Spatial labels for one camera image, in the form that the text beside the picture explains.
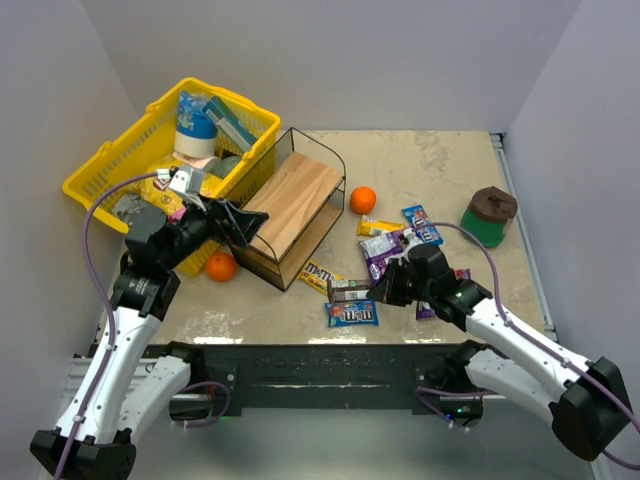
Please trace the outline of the brown chocolate bag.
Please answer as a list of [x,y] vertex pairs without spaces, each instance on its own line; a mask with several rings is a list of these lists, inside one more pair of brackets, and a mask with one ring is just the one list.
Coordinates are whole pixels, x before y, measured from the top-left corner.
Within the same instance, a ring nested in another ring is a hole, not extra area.
[[369,280],[333,279],[327,286],[327,296],[330,303],[344,303],[366,300],[367,293],[372,288]]

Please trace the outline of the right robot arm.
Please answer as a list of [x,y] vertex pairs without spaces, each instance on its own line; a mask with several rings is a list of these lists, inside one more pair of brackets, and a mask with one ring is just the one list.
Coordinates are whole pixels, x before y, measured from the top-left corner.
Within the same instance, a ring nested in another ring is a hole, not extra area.
[[597,459],[639,424],[614,363],[592,361],[536,331],[503,306],[497,290],[457,277],[435,245],[391,260],[367,296],[394,306],[424,301],[439,319],[482,340],[461,361],[470,383],[537,415],[583,460]]

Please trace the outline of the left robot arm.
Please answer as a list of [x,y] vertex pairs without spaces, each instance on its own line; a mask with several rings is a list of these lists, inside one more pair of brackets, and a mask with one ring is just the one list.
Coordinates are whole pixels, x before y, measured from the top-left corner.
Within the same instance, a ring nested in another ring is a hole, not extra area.
[[202,350],[172,343],[137,387],[131,385],[150,340],[180,286],[176,267],[209,240],[248,246],[268,220],[227,199],[200,198],[172,221],[153,205],[129,216],[127,247],[108,321],[73,400],[51,430],[35,433],[30,451],[56,479],[125,479],[136,445],[171,398],[207,385]]

